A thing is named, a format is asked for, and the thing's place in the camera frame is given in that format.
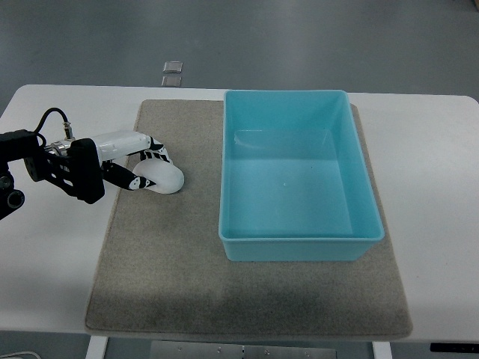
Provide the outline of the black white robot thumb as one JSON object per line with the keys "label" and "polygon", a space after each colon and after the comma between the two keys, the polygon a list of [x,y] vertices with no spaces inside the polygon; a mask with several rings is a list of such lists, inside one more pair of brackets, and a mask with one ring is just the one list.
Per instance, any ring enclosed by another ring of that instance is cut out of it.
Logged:
{"label": "black white robot thumb", "polygon": [[143,176],[136,175],[127,168],[114,162],[106,161],[101,166],[103,179],[106,182],[116,185],[119,188],[134,191],[137,189],[148,188],[156,183]]}

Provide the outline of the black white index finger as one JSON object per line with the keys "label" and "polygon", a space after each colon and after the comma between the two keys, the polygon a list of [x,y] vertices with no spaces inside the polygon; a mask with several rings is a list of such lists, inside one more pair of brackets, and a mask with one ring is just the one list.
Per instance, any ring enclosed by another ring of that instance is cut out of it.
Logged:
{"label": "black white index finger", "polygon": [[149,137],[147,143],[148,143],[147,149],[141,151],[142,161],[147,159],[158,159],[158,160],[167,162],[169,164],[173,163],[163,143],[157,141],[155,138],[151,136]]}

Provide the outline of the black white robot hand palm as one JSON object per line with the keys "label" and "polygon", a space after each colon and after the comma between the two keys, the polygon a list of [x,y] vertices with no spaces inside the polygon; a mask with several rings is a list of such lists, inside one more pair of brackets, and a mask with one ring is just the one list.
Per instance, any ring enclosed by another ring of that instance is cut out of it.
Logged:
{"label": "black white robot hand palm", "polygon": [[73,141],[70,174],[77,198],[88,204],[97,202],[105,194],[102,163],[140,153],[147,149],[148,139],[140,132],[119,131]]}

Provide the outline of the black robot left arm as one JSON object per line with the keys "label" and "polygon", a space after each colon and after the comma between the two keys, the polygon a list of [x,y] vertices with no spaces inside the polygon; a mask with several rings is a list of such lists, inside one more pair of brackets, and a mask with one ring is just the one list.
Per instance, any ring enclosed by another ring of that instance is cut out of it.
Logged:
{"label": "black robot left arm", "polygon": [[[61,116],[65,138],[47,144],[40,131],[52,113]],[[137,131],[117,131],[77,139],[67,115],[59,108],[50,108],[35,130],[1,134],[2,218],[25,202],[9,168],[18,160],[24,162],[33,181],[47,181],[88,204],[104,196],[106,182],[128,191],[145,188],[160,194],[176,193],[184,184],[183,172],[155,138]]]}

